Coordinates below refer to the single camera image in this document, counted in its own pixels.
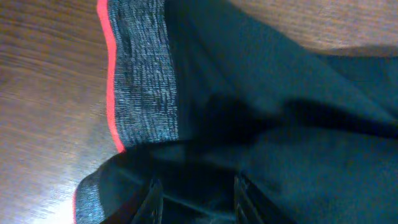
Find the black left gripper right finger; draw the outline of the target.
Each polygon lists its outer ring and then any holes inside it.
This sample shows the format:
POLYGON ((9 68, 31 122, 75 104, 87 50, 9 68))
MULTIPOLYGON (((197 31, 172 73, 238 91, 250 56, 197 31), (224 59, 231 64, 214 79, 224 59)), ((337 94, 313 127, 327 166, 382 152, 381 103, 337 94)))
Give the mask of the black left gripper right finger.
POLYGON ((234 211, 238 224, 292 224, 244 174, 234 178, 234 211))

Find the black leggings red waistband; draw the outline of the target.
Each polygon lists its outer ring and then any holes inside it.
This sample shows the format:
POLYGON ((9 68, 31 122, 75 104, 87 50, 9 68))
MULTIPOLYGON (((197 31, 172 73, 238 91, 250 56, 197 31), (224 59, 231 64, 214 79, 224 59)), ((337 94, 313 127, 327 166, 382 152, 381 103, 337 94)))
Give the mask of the black leggings red waistband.
POLYGON ((397 57, 314 54, 228 1, 99 1, 118 153, 75 223, 236 223, 244 174, 292 223, 397 222, 397 57))

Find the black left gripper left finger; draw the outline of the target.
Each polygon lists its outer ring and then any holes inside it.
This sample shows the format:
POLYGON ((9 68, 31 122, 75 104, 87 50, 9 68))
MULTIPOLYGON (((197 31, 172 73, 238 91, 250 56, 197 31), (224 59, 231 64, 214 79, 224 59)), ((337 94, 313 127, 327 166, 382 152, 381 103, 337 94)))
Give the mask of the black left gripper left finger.
POLYGON ((163 186, 159 179, 152 179, 144 189, 144 199, 130 224, 161 224, 164 197, 163 186))

